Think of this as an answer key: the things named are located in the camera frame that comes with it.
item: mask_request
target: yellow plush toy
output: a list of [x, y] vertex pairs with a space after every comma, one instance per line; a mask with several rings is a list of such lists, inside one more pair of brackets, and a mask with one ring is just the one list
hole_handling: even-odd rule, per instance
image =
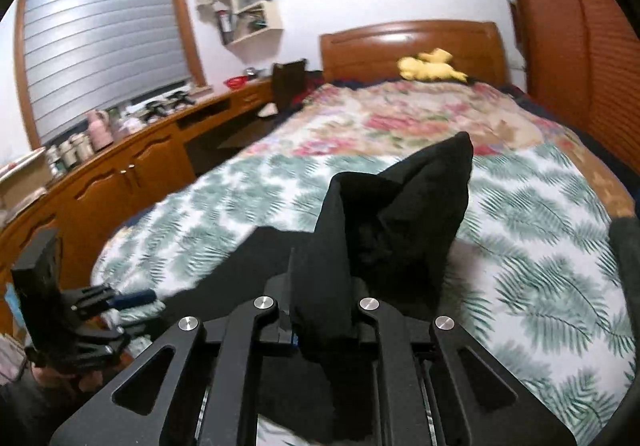
[[430, 53], [421, 52], [417, 58], [405, 57], [398, 60], [398, 70], [405, 80], [447, 80], [453, 78], [466, 83], [466, 74], [456, 71], [447, 62], [452, 55], [443, 49]]

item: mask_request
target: metal screw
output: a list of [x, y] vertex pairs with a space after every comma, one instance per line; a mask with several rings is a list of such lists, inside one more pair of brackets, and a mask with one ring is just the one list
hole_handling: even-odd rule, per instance
[[198, 326], [198, 319], [193, 316], [185, 316], [178, 323], [181, 331], [192, 331]]
[[378, 307], [380, 307], [380, 302], [375, 298], [363, 298], [360, 300], [360, 307], [362, 307], [365, 311], [375, 311]]
[[257, 309], [268, 309], [273, 305], [273, 298], [271, 296], [258, 296], [254, 300], [254, 307]]
[[438, 316], [436, 318], [436, 327], [443, 331], [450, 331], [453, 325], [455, 325], [455, 322], [449, 316]]

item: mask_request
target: window blind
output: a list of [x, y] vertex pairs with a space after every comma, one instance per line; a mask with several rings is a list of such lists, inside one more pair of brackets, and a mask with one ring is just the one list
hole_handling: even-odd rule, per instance
[[24, 54], [43, 143], [190, 77], [172, 0], [26, 0]]

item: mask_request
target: pink thermos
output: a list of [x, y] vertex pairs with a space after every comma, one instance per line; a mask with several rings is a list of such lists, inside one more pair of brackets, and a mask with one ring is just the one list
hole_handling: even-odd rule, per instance
[[86, 113], [89, 121], [89, 138], [94, 150], [103, 149], [113, 142], [109, 131], [109, 115], [104, 110], [90, 110]]

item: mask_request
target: leaf-patterned bedding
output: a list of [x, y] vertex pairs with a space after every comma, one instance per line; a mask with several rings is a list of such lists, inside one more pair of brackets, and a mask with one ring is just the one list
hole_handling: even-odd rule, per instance
[[[289, 122], [311, 130], [295, 116]], [[291, 126], [279, 132], [291, 136]], [[548, 127], [561, 135], [558, 126]], [[481, 152], [491, 155], [474, 157], [469, 206], [450, 250], [440, 311], [586, 445], [633, 379], [635, 342], [607, 243], [609, 214], [572, 159], [552, 137], [542, 139], [516, 150], [505, 141], [500, 152], [492, 147]], [[93, 282], [124, 291], [151, 286], [161, 298], [190, 288], [256, 226], [312, 231], [334, 174], [377, 173], [415, 149], [401, 142], [390, 155], [297, 155], [271, 153], [264, 145], [273, 141], [257, 143], [118, 232], [99, 257]], [[258, 429], [270, 444], [305, 443], [276, 434], [277, 426], [262, 419]]]

